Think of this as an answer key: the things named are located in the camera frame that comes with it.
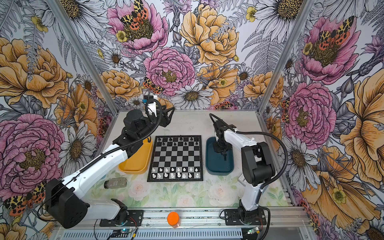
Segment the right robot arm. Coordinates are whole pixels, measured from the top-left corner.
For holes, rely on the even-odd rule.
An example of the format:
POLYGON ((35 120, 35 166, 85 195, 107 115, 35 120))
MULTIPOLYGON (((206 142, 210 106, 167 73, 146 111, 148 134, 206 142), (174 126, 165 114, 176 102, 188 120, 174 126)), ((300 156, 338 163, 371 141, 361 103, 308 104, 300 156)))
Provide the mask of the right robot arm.
POLYGON ((264 132, 241 132, 234 125, 227 124, 216 115, 209 114, 215 130, 213 150, 221 154, 224 161, 228 159, 233 148, 241 152, 242 173, 247 182, 243 197, 238 207, 239 220, 248 224, 252 220, 261 218, 264 210, 260 207, 260 198, 264 189, 276 179, 276 169, 272 160, 270 148, 265 142, 256 142, 248 138, 250 135, 268 136, 278 143, 279 138, 264 132))

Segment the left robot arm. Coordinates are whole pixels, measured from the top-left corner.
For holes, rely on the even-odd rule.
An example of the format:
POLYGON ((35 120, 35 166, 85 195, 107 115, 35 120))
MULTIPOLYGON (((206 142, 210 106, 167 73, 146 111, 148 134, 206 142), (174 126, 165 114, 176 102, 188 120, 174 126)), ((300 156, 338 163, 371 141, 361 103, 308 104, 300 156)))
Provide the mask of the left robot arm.
POLYGON ((117 199, 91 201, 84 196, 110 170, 132 157, 159 126, 167 127, 174 111, 156 97, 146 96, 145 110, 127 113, 121 134, 104 152, 62 180, 53 179, 46 184, 47 212, 65 229, 87 220, 109 220, 123 226, 129 218, 125 204, 117 199))

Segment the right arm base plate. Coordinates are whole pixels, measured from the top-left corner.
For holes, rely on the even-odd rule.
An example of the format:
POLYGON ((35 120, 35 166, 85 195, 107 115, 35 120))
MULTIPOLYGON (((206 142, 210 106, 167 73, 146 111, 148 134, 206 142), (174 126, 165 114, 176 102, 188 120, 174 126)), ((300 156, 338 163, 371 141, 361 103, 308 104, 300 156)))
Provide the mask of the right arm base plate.
POLYGON ((244 211, 242 208, 224 209, 224 220, 227 226, 261 226, 267 224, 266 214, 260 208, 244 211))

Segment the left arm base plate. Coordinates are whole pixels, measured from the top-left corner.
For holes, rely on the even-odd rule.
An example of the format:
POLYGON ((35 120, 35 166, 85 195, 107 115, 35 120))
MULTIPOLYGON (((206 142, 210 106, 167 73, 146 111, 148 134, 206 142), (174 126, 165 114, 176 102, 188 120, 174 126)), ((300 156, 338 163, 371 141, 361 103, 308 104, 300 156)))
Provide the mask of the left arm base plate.
POLYGON ((100 227, 140 227, 142 225, 143 210, 120 210, 112 220, 102 219, 100 227))

